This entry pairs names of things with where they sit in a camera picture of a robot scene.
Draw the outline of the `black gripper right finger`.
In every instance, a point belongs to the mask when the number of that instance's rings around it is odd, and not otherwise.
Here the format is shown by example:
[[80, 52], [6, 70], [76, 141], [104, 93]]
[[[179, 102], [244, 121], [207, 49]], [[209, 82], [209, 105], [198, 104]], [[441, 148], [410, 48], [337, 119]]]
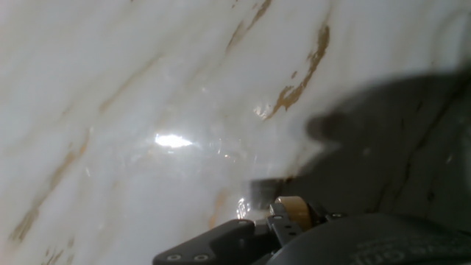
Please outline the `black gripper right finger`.
[[341, 219], [346, 216], [345, 213], [329, 212], [326, 208], [324, 208], [317, 202], [309, 202], [308, 209], [313, 225], [320, 225], [326, 222], [332, 222], [334, 220]]

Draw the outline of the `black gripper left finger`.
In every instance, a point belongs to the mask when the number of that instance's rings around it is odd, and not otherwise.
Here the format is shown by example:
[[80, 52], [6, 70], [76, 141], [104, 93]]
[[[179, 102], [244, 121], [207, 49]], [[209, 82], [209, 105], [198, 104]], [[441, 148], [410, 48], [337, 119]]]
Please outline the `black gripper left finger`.
[[281, 204], [270, 205], [271, 215], [258, 221], [232, 219], [193, 239], [156, 255], [153, 265], [267, 264], [302, 233]]

